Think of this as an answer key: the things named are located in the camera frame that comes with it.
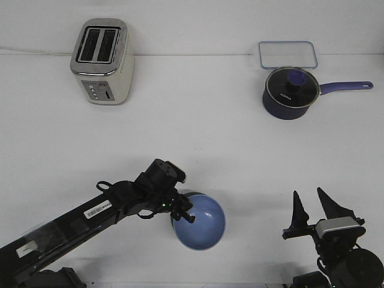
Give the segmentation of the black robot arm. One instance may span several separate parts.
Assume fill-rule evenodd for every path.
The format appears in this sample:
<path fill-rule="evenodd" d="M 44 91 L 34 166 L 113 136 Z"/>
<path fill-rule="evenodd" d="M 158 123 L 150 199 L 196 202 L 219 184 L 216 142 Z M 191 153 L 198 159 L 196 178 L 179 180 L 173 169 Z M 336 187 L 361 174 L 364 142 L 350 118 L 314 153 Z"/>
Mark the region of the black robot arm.
<path fill-rule="evenodd" d="M 1 287 L 86 287 L 75 271 L 47 266 L 125 217 L 169 213 L 193 223 L 192 203 L 175 185 L 186 174 L 155 159 L 135 181 L 97 183 L 101 194 L 1 248 Z"/>
<path fill-rule="evenodd" d="M 292 287 L 382 287 L 383 263 L 370 250 L 360 247 L 359 237 L 366 232 L 365 220 L 340 206 L 323 189 L 317 195 L 326 218 L 308 224 L 299 194 L 293 192 L 293 212 L 283 239 L 311 236 L 319 256 L 318 271 L 293 277 Z"/>

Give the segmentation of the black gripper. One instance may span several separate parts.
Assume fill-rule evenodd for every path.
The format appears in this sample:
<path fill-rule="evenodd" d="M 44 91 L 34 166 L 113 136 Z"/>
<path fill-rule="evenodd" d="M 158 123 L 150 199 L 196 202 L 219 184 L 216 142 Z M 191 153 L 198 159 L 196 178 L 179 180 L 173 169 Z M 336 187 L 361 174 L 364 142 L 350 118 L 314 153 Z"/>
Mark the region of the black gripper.
<path fill-rule="evenodd" d="M 334 218 L 351 217 L 361 226 L 354 229 L 346 229 L 336 232 L 327 233 L 323 239 L 320 239 L 315 231 L 316 224 L 307 224 L 309 215 L 306 213 L 299 194 L 293 192 L 293 212 L 290 227 L 283 230 L 283 239 L 296 238 L 301 236 L 311 236 L 318 255 L 329 255 L 335 253 L 342 255 L 350 251 L 361 237 L 366 229 L 363 226 L 365 220 L 357 218 L 351 209 L 340 206 L 332 200 L 323 189 L 317 187 L 317 194 L 321 202 L 322 208 L 328 220 Z"/>
<path fill-rule="evenodd" d="M 184 194 L 180 194 L 171 204 L 170 216 L 174 220 L 185 219 L 189 223 L 193 223 L 196 219 L 194 215 L 190 215 L 188 211 L 193 207 L 189 198 Z"/>

